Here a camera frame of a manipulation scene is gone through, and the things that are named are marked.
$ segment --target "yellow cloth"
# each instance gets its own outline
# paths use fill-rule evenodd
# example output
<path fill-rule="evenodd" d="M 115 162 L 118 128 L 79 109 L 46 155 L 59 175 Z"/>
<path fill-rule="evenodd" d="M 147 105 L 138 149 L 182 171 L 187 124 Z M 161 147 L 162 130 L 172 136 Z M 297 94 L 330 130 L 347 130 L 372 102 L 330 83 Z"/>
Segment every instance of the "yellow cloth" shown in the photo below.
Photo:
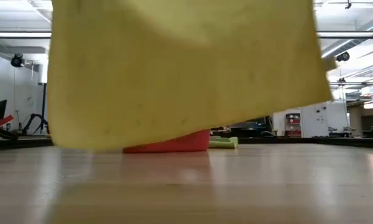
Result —
<path fill-rule="evenodd" d="M 331 99 L 311 1 L 53 4 L 48 104 L 59 146 L 164 141 Z"/>

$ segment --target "green towel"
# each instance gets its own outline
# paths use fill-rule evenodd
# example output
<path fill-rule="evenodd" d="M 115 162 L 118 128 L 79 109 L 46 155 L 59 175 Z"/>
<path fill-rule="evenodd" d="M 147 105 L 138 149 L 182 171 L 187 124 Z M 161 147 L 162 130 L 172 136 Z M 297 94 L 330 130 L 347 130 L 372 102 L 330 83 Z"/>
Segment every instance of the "green towel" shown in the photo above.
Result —
<path fill-rule="evenodd" d="M 209 148 L 212 149 L 236 149 L 238 138 L 210 138 Z"/>

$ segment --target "wooden table surface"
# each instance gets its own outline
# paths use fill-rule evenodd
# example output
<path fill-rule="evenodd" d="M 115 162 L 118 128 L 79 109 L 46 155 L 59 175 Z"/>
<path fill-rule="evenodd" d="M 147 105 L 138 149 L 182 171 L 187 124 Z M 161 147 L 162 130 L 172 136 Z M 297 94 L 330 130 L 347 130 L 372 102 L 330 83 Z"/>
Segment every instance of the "wooden table surface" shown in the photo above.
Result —
<path fill-rule="evenodd" d="M 373 223 L 373 149 L 0 151 L 0 224 Z"/>

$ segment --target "red cushion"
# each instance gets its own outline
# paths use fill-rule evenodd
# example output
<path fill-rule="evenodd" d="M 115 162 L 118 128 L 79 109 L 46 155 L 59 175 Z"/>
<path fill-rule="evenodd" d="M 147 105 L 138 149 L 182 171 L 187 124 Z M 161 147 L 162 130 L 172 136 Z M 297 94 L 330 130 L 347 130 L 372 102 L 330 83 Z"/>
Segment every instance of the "red cushion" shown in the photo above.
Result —
<path fill-rule="evenodd" d="M 149 152 L 199 152 L 209 148 L 210 130 L 198 131 L 187 136 L 146 144 L 124 149 L 124 153 L 149 153 Z"/>

